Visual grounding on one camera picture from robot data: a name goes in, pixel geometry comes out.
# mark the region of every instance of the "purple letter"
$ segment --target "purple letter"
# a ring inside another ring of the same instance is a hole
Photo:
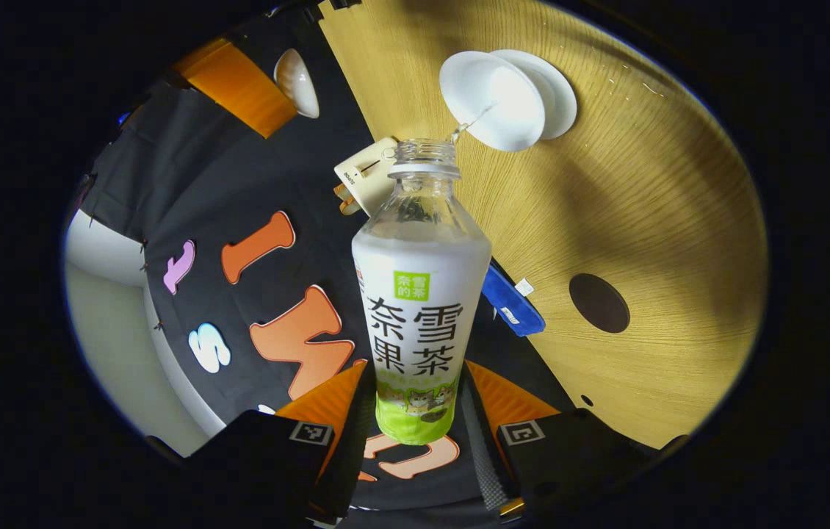
[[[167,260],[167,273],[164,274],[164,284],[167,285],[167,290],[170,294],[176,295],[177,283],[193,268],[193,257],[196,255],[196,247],[193,241],[186,241],[183,244],[183,255],[177,262],[173,261],[173,257]]]

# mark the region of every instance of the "green label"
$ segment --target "green label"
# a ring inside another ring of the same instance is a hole
[[[395,272],[395,298],[410,301],[428,301],[431,274]]]

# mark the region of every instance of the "blue pouch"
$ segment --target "blue pouch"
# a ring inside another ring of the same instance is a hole
[[[483,278],[481,292],[517,336],[529,336],[546,328],[546,321],[539,312],[528,299],[523,298],[523,294],[516,291],[512,283],[495,268],[493,262],[490,262],[490,268]]]

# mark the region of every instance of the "transparent bottle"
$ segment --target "transparent bottle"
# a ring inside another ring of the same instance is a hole
[[[403,445],[444,436],[491,245],[453,195],[455,146],[406,140],[392,196],[353,238],[377,378],[375,418]]]

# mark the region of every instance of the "wood grain surface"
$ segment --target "wood grain surface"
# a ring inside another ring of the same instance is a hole
[[[455,193],[506,272],[535,287],[546,330],[530,341],[575,404],[587,395],[608,425],[657,448],[693,431],[744,365],[768,280],[757,192],[714,117],[639,51],[532,0],[320,9],[374,140],[455,129],[439,69],[459,51],[528,51],[566,75],[571,130],[520,153],[463,134]],[[580,273],[623,295],[626,331],[576,310]]]

